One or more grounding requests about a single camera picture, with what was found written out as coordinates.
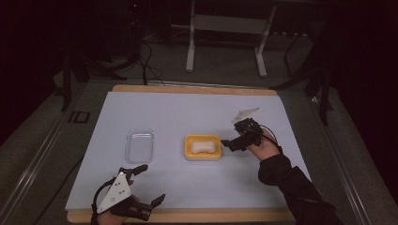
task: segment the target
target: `cable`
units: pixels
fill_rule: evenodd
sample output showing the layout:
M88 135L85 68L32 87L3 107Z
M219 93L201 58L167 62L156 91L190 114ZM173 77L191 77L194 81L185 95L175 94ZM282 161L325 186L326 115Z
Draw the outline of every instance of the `cable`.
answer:
M165 84L165 83L163 82L163 80L161 79L161 76L163 76L163 71L161 71L161 70L158 69L158 68L150 67L149 65L148 65L148 68L149 68L149 70L152 72L152 74L155 76L155 79L150 79L150 81L159 80L159 81L161 82L161 84L163 84L163 86L165 86L166 84ZM159 72L161 73L161 75L158 76L153 70L159 71Z
M36 218L35 222L33 224L38 224L38 222L41 220L41 218L44 216L44 214L46 213L46 211L48 210L48 208L51 206L51 204L53 203L53 201L55 200L56 196L59 194L59 192L61 191L62 187L67 183L70 175L73 173L73 171L77 168L77 166L79 166L79 164L83 161L83 158L80 158L79 161L76 162L76 164L72 167L72 169L70 169L69 173L67 174L67 176L65 177L64 181L62 182L61 186L58 188L58 190L55 192L55 194L53 195L53 197L50 199L50 201L47 203L46 207L44 207L44 209L41 211L40 215L38 215L38 218Z
M143 8L144 6L141 6L144 4L144 2L146 2L146 7L147 7L147 18L145 19L144 16L144 11ZM128 29L130 28L131 31L133 32L139 32L139 31L134 31L133 29L141 29L145 26L147 26L150 22L151 16L152 16L152 6L150 5L150 1L146 0L146 1L140 1L140 3L136 4L133 3L133 1L129 1L127 3L127 10L128 10L128 14L130 15L130 19L131 19L131 24L130 26L128 26ZM123 43L125 40L125 35L123 35L122 40L121 40L121 44L120 44L120 49L123 49ZM134 66L135 62L138 60L137 55L135 54L135 52L132 52L131 55L128 57L128 59L126 60L126 62L120 63L118 65L114 65L114 66L108 66L107 68L112 70L112 71L116 71L116 70L120 70L122 68L128 68L130 66Z
M144 85L148 85L148 81L146 78L146 66L147 66L148 60L146 60L146 62L144 63L143 57L140 55L141 66L143 67L143 83L144 83Z
M148 44L146 44L144 41L143 41L143 45L147 46L147 48L149 49L149 56L148 56L147 59L145 60L145 65L143 66L143 81L144 81L144 85L147 85L146 68L147 68L147 66L148 66L149 59L150 59L150 57L152 56L152 48L151 48Z
M279 151L283 154L283 149L278 145L278 142L277 142L276 137L275 137L275 135L273 134L273 132L272 132L268 127L265 127L265 126L261 126L261 127L264 127L264 128L266 128L267 130L269 130L270 133L272 134L272 136L273 136L273 138L274 138L275 141L272 140L270 137L267 137L266 135L264 135L264 134L262 134L262 133L259 133L259 132L255 131L255 130L253 130L253 129L250 129L250 128L247 128L247 127L244 127L243 129L244 129L244 130L247 130L247 131L250 131L250 132L253 133L253 134L259 135L259 136L261 136L261 137L267 139L268 141L270 141L271 143L273 143L273 144L279 149Z
M97 190L96 194L94 195L94 199L93 199L93 203L91 204L91 207L93 209L93 213L97 213L97 198L99 197L100 193L102 192L102 190L108 186L110 186L111 184L114 183L116 177L112 178L111 180L103 183L103 185L101 187L99 187L99 189Z

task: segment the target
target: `floor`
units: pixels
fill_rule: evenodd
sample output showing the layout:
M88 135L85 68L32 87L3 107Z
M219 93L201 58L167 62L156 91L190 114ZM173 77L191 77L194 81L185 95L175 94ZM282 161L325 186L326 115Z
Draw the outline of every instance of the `floor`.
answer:
M143 45L141 51L144 60L148 60L146 74L150 84L267 88L289 79L283 54L292 41L290 37L269 37L264 53L268 76L263 79L257 75L251 41L241 45L209 41L207 34L198 39L193 72L186 73L186 34L184 31L176 32L168 43L156 35L145 38L147 45ZM305 59L311 45L309 39L301 37L292 49L289 61L293 70ZM124 83L142 83L143 67L140 64L117 73L128 78ZM68 122L69 117L73 111L92 112L90 116L98 117L105 98L98 93L106 93L119 83L94 70L91 74L89 83L73 82L73 101L66 112L60 112L61 97L49 96L1 146L1 224L68 224L65 204L78 172L79 160L84 155L89 134L96 123L89 120L87 124L73 124ZM59 74L54 79L62 85ZM295 84L286 92L302 93L306 82ZM348 212L350 209L340 212L342 220L346 224L393 224L398 221L396 204L384 187L359 133L333 88L329 101L333 111L328 112L329 125L324 129L333 140L331 145L338 149L339 155L335 157L343 162L335 166L346 172L347 176L340 177L342 182L345 180L348 184L354 184L348 186L354 190L346 190L346 193L358 194L351 197L359 200L357 203L364 208L354 215ZM37 160L35 155L38 152L44 152L45 157ZM30 164L32 160L39 161L39 164L35 167ZM32 179L26 178L29 175L27 168L37 172L30 176ZM21 179L26 183L24 187L17 185Z

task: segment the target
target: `black wire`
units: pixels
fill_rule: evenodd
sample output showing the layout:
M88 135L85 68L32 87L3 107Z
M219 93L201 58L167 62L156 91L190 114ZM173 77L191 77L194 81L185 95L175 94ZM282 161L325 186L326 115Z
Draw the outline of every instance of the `black wire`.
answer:
M260 127L265 128L266 130L268 130L269 133L271 133L272 138L275 139L275 142L278 143L278 140L276 139L275 134L272 132L272 130L264 125L260 125Z
M142 20L144 19L143 16L143 7L144 6L139 6L138 8L140 9L140 11L138 12L139 15L136 15L137 17L134 19L136 20L138 23L131 23L131 26L129 26L129 28L135 28L135 29L140 29L143 28L145 26L147 26L150 22L150 19L152 17L152 6L150 5L150 1L147 0L146 2L146 7L147 7L147 18L144 22L142 22ZM132 53L132 55L123 63L120 63L118 65L114 65L114 66L108 66L107 68L112 70L112 71L117 71L123 68L131 68L135 65L135 62L138 60L135 56L135 52Z
M113 184L115 179L116 179L116 177L114 177L111 180L103 183L103 185L101 187L99 187L99 189L97 190L96 194L94 195L93 204L91 205L92 208L93 208L93 213L97 213L97 198L99 197L101 191L104 188L106 188L106 187L110 186L111 184Z
M149 49L149 56L146 59L146 61L149 62L150 56L152 56L152 48L148 44L146 44L144 41L142 43Z
M161 76L163 76L163 71L161 71L161 70L158 69L158 68L151 67L150 65L148 65L148 68L149 68L149 70L152 72L152 74L155 76L154 79L149 79L149 80L150 80L150 81L159 80L159 81L161 82L161 84L163 84L163 86L165 86L166 84L165 84L165 83L163 82L163 80L161 79ZM159 72L161 73L161 75L158 76L153 70L159 71Z
M247 130L247 131L250 131L251 133L254 133L254 134L256 134L256 135L260 135L261 137L263 137L263 138L269 140L271 143L273 143L278 149L281 148L281 147L278 145L278 143L276 142L276 140L274 141L274 140L272 140L270 137L267 137L266 135L264 135L264 134L262 134L262 133L259 133L259 132L255 131L255 130L253 130L253 129L250 129L250 128L247 128L247 127L244 127L243 129L244 129L244 130Z
M141 56L140 56L140 61L141 61L141 66L143 67L143 83L144 83L144 85L148 85L148 81L146 78L146 62L147 61L144 63Z
M61 186L58 188L58 190L55 192L53 197L50 199L50 201L47 203L46 207L41 211L40 215L38 215L38 218L36 218L35 222L33 224L38 224L38 222L41 220L41 218L44 216L46 211L49 209L53 201L55 200L56 196L59 194L61 189L64 187L64 185L67 183L70 175L73 173L73 171L79 166L79 164L82 162L83 158L80 158L79 161L76 162L76 164L70 169L69 173L65 177L64 181L62 182Z

